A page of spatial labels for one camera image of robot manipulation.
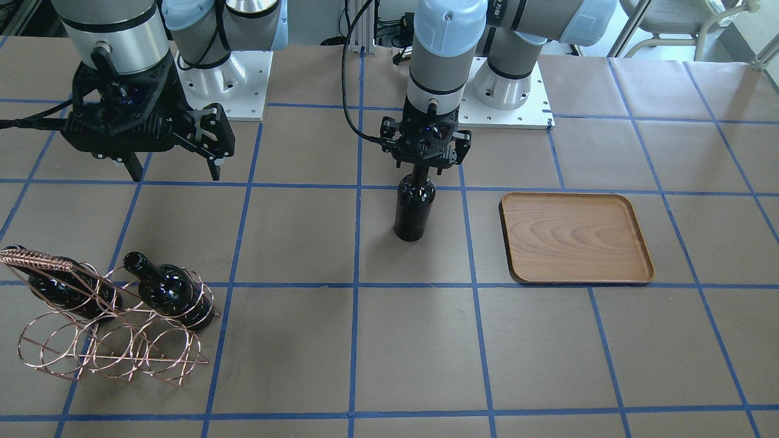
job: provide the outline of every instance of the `chair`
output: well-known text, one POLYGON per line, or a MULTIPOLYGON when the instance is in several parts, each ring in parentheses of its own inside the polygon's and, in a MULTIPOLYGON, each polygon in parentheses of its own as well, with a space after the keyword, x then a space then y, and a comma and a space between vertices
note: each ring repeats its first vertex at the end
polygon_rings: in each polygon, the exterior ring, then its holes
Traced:
MULTIPOLYGON (((628 16, 633 14, 640 0, 619 0, 628 16)), ((628 51, 632 57, 646 46, 695 46, 695 60, 703 58, 706 36, 717 30, 720 23, 730 23, 740 12, 755 12, 760 0, 653 0, 639 27, 652 34, 628 51), (688 34, 687 38, 661 38, 661 34, 688 34)))

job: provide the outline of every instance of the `wooden tray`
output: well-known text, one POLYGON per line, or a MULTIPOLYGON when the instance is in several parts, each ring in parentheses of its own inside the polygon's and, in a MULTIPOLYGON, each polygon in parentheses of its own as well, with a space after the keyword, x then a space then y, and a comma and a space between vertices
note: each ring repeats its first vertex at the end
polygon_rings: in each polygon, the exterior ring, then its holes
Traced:
POLYGON ((531 283, 647 283, 654 268, 620 195, 508 193, 500 203, 509 267, 531 283))

